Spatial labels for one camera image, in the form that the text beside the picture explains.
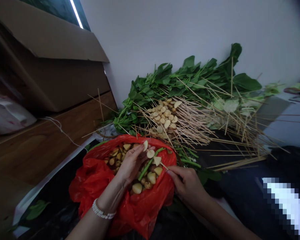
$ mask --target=green leaf on floor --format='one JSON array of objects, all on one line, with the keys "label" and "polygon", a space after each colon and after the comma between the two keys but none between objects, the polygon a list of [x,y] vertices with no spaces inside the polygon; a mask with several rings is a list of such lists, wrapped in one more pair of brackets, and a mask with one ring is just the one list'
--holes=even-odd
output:
[{"label": "green leaf on floor", "polygon": [[46,203],[43,200],[38,200],[35,205],[29,207],[30,213],[26,217],[26,220],[30,221],[37,218],[49,204],[50,202]]}]

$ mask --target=white cable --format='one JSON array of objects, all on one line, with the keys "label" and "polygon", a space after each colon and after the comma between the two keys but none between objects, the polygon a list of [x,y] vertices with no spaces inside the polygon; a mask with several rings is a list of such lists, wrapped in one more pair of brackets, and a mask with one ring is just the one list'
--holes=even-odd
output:
[{"label": "white cable", "polygon": [[88,150],[87,150],[86,148],[84,148],[84,147],[82,147],[82,146],[76,144],[76,143],[69,137],[69,135],[66,134],[66,133],[62,130],[62,124],[61,124],[58,120],[56,120],[56,119],[54,119],[54,118],[52,118],[52,117],[44,117],[44,118],[39,118],[39,119],[51,121],[54,125],[56,125],[56,126],[60,129],[60,131],[61,131],[64,135],[66,135],[66,136],[70,139],[70,141],[71,141],[74,145],[76,145],[76,146],[78,146],[78,147],[81,147],[81,148],[85,149],[85,150],[88,152]]}]

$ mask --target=red plastic bag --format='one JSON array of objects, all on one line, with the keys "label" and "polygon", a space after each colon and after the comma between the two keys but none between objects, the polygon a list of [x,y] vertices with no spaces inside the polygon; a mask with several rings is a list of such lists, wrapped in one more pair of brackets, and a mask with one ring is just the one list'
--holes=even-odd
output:
[{"label": "red plastic bag", "polygon": [[[102,161],[119,143],[144,143],[148,140],[156,149],[161,147],[172,150],[158,139],[120,135],[89,151],[83,158],[83,166],[77,170],[76,177],[69,186],[72,201],[80,202],[79,216],[82,218],[98,198],[109,182],[114,178],[113,171]],[[163,150],[158,154],[166,166],[176,165],[177,159],[173,152],[168,154]],[[172,204],[174,183],[171,177],[162,171],[152,189],[147,189],[141,194],[129,195],[126,191],[117,209],[117,214],[109,228],[108,236],[123,235],[136,229],[143,237],[149,239],[162,206]]]}]

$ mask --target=wooden skewer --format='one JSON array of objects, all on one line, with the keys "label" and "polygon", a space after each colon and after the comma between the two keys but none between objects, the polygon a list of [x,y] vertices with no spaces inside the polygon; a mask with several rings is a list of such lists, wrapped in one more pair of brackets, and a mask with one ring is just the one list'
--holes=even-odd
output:
[{"label": "wooden skewer", "polygon": [[[94,100],[96,100],[97,102],[100,102],[99,100],[97,100],[96,98],[90,96],[89,94],[87,94],[87,95],[88,95],[89,97],[93,98]],[[103,104],[103,103],[101,103],[101,104],[102,104],[103,106],[109,108],[110,110],[114,111],[115,113],[118,113],[117,111],[113,110],[112,108],[108,107],[107,105],[105,105],[105,104]]]}]

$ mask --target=pearl bracelet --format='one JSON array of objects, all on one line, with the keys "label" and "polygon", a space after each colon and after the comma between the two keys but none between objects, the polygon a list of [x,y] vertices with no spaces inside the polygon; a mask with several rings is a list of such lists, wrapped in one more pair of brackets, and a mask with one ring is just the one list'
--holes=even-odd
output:
[{"label": "pearl bracelet", "polygon": [[117,211],[115,212],[115,213],[108,213],[107,215],[104,215],[103,214],[103,211],[101,211],[99,208],[98,208],[98,206],[97,206],[97,198],[96,198],[96,200],[94,200],[94,202],[93,202],[93,204],[92,204],[92,210],[94,211],[94,213],[97,215],[97,216],[99,216],[99,217],[101,217],[101,218],[103,218],[103,219],[112,219],[112,218],[114,218],[114,215],[116,215],[116,213],[117,213]]}]

